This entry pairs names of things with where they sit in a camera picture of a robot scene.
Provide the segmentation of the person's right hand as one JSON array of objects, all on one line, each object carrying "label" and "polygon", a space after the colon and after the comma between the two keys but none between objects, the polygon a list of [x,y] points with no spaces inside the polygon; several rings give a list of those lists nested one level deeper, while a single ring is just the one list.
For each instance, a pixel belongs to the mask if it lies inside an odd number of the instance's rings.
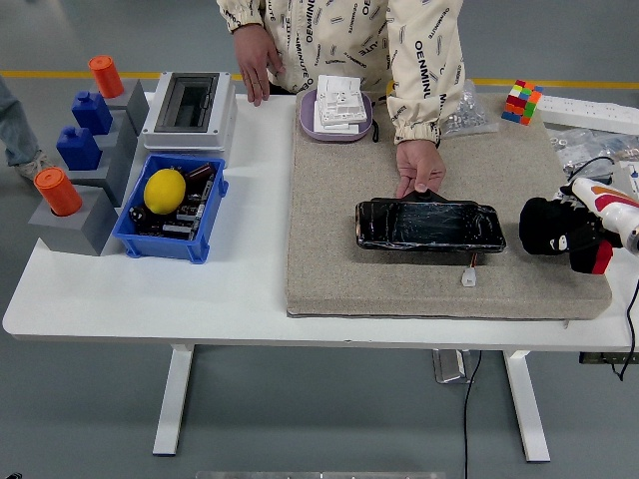
[{"label": "person's right hand", "polygon": [[270,97],[268,71],[285,71],[274,39],[260,24],[241,26],[233,32],[236,59],[247,90],[248,100],[255,107]]}]

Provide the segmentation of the person's left hand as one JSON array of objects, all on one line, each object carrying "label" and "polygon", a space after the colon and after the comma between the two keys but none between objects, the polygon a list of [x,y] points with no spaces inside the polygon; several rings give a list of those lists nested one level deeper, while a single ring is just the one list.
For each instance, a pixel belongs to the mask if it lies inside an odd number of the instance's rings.
[{"label": "person's left hand", "polygon": [[395,196],[403,198],[411,192],[437,193],[446,174],[445,163],[434,142],[409,140],[396,146],[399,182]]}]

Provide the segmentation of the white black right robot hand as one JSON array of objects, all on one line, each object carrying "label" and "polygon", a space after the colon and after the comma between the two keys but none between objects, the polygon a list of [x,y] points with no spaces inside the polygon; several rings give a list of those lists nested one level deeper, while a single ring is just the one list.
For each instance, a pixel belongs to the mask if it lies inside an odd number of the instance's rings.
[{"label": "white black right robot hand", "polygon": [[601,221],[603,227],[619,234],[622,245],[638,254],[638,202],[622,191],[587,178],[576,178],[559,191],[579,200]]}]

